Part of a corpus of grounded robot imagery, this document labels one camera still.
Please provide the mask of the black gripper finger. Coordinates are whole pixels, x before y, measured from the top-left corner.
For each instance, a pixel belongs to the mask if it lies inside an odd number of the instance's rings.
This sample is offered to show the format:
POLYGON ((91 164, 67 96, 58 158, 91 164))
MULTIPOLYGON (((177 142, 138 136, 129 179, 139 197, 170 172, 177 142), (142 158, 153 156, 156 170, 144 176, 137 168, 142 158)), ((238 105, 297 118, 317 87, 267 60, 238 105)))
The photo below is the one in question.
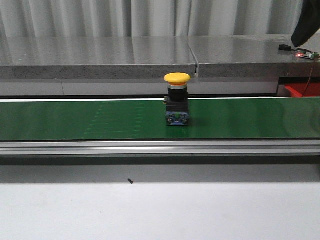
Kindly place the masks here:
POLYGON ((295 48, 305 44, 320 29, 320 0, 304 0, 297 26, 291 36, 295 48))

